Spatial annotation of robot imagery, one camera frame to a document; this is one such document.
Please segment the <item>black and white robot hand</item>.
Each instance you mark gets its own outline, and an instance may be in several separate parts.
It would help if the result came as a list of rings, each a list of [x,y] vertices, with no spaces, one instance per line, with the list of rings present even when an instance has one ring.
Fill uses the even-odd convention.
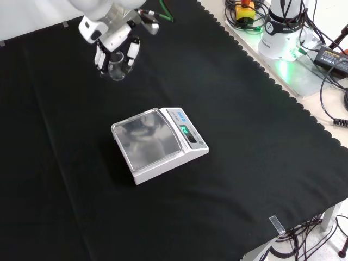
[[[84,16],[78,26],[82,37],[96,45],[94,64],[102,76],[121,81],[130,73],[140,50],[140,40],[131,34],[134,22],[129,21],[108,34],[109,27]]]

